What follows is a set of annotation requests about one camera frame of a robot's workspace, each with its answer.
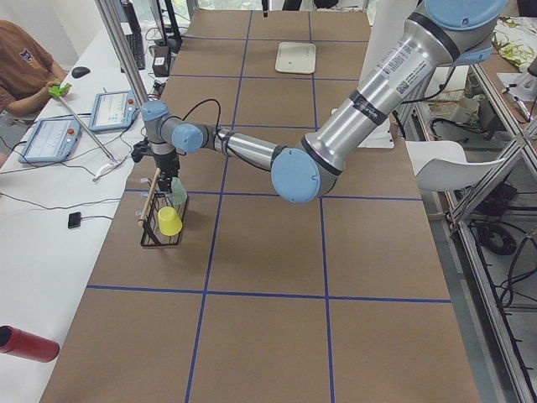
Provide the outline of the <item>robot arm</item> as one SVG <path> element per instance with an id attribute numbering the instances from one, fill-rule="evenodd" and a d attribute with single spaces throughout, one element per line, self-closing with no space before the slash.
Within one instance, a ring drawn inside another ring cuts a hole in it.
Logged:
<path id="1" fill-rule="evenodd" d="M 288 202 L 327 194 L 349 154 L 438 67 L 470 65 L 491 54 L 505 1 L 423 1 L 405 19 L 403 33 L 331 116 L 294 147 L 225 129 L 187 123 L 162 101 L 141 107 L 159 182 L 169 190 L 178 175 L 178 151 L 211 149 L 269 172 L 273 189 Z"/>

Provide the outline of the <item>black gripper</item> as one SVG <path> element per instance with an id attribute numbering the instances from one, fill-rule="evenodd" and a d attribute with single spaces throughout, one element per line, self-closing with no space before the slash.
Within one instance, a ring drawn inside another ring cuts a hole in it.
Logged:
<path id="1" fill-rule="evenodd" d="M 155 154 L 154 162 L 157 168 L 160 168 L 160 173 L 164 178 L 159 178 L 159 191 L 162 193 L 169 193 L 169 180 L 170 192 L 176 194 L 178 191 L 178 174 L 180 170 L 179 156 L 176 152 L 169 152 L 168 154 Z"/>

